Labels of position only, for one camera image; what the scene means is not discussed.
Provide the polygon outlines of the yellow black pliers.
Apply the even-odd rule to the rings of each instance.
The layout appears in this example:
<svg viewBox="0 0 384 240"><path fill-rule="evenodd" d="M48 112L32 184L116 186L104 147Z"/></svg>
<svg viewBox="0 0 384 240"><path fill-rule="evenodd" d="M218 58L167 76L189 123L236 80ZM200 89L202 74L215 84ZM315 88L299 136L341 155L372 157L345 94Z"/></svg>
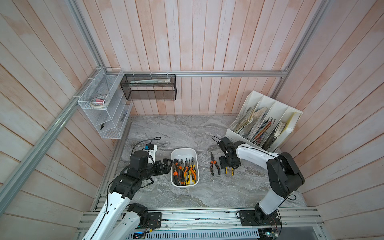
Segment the yellow black pliers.
<svg viewBox="0 0 384 240"><path fill-rule="evenodd" d="M234 168L232 167L225 167L225 174L231 174L231 176L234 176Z"/></svg>

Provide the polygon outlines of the orange black pliers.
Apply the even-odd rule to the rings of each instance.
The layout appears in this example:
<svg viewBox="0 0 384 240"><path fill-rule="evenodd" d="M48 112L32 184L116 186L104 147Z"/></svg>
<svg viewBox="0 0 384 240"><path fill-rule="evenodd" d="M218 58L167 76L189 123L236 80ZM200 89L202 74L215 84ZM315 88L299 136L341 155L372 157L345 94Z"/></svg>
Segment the orange black pliers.
<svg viewBox="0 0 384 240"><path fill-rule="evenodd" d="M214 155L213 153L211 153L211 161L210 161L210 171L211 171L211 175L214 176L214 167L216 167L217 171L218 171L218 175L221 174L221 169L217 163L217 161L215 160L214 158Z"/></svg>

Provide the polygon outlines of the white plastic storage box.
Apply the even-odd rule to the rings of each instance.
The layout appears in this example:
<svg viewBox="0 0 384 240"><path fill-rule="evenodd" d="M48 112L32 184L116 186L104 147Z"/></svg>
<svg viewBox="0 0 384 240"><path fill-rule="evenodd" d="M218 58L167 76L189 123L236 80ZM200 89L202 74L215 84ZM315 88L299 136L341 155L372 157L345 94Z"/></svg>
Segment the white plastic storage box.
<svg viewBox="0 0 384 240"><path fill-rule="evenodd" d="M194 185L189 184L189 161L194 158L195 159L195 165L196 165L196 174L197 174L197 182ZM195 187L199 180L200 180L200 173L199 173L199 168L198 168L198 160L197 160L197 153L194 149L192 148L181 148L181 149L176 149L171 153L171 160L178 159L180 162L181 167L183 168L183 180L184 180L184 185L183 186L176 186L173 181L173 165L171 168L171 183L176 187L176 188L191 188Z"/></svg>

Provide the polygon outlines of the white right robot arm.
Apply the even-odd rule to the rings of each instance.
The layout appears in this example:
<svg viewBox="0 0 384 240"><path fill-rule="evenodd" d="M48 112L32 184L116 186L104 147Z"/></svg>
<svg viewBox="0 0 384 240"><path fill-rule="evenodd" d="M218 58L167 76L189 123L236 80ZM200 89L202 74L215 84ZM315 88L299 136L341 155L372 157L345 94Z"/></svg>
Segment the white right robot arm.
<svg viewBox="0 0 384 240"><path fill-rule="evenodd" d="M249 161L268 172L270 189L252 211L238 211L238 218L244 227L278 226L282 224L278 208L290 195L305 183L305 178L293 157L254 148L243 141L231 142L227 137L219 139L217 145L224 153L219 158L220 168L234 173L241 166L241 160Z"/></svg>

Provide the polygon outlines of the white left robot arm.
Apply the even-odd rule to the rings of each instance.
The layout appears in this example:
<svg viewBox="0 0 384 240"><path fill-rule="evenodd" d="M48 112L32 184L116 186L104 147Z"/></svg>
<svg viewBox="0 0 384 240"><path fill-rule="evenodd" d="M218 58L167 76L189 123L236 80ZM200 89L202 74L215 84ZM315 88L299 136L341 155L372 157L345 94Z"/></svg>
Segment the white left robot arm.
<svg viewBox="0 0 384 240"><path fill-rule="evenodd" d="M130 164L115 177L108 188L106 201L84 240L125 240L137 227L149 227L148 208L131 204L144 181L171 171L173 160L156 160L157 145L147 144L130 156Z"/></svg>

